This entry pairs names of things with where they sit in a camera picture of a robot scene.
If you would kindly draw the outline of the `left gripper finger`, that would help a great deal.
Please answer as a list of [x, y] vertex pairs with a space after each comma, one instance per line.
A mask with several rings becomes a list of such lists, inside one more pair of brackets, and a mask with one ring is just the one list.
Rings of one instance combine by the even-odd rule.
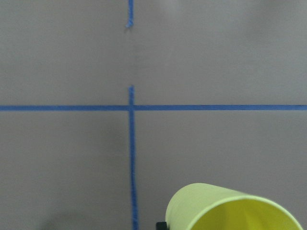
[[168, 230], [167, 223], [165, 221], [163, 222], [157, 222], [155, 224], [155, 229], [156, 230]]

